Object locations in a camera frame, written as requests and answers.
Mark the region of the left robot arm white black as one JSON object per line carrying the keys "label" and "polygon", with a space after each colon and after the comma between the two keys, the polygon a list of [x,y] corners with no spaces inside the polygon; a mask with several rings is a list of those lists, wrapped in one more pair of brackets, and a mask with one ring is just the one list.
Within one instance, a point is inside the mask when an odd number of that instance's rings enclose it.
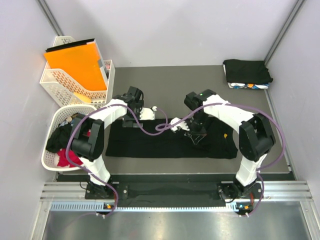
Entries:
{"label": "left robot arm white black", "polygon": [[122,118],[123,127],[137,127],[135,119],[141,118],[143,107],[143,92],[131,86],[126,93],[115,96],[109,104],[100,108],[99,112],[92,112],[86,116],[80,114],[75,118],[71,131],[74,137],[70,148],[88,171],[86,199],[107,199],[114,191],[113,185],[108,183],[111,174],[102,157],[105,129],[119,118]]}

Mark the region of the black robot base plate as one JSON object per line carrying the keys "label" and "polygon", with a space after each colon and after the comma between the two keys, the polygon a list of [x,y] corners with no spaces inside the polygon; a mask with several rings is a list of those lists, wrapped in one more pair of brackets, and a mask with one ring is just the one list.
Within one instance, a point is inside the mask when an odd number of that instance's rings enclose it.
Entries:
{"label": "black robot base plate", "polygon": [[110,185],[122,208],[224,207],[231,200],[253,203],[262,195],[255,183],[244,197],[237,197],[232,174],[114,174]]}

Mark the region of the black t shirt flower print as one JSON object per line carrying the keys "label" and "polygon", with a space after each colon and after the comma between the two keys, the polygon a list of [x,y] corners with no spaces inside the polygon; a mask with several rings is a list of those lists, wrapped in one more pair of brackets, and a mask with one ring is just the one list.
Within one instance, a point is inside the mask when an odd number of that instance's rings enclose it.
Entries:
{"label": "black t shirt flower print", "polygon": [[166,130],[150,136],[138,127],[123,127],[122,120],[110,126],[107,157],[124,158],[210,158],[234,159],[238,149],[233,140],[233,129],[211,117],[205,124],[207,135],[194,145],[192,140],[179,130]]}

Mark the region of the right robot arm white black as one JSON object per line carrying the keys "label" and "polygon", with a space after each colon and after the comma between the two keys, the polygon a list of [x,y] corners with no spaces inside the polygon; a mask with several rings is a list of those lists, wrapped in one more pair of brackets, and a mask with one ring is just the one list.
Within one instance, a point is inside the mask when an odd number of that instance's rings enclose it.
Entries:
{"label": "right robot arm white black", "polygon": [[258,179],[257,169],[276,143],[269,119],[261,113],[229,105],[228,101],[210,89],[199,94],[190,92],[184,104],[192,111],[204,106],[186,121],[188,131],[185,135],[191,138],[194,145],[207,136],[205,123],[209,117],[217,118],[238,133],[242,159],[234,177],[233,192],[237,197],[245,198]]}

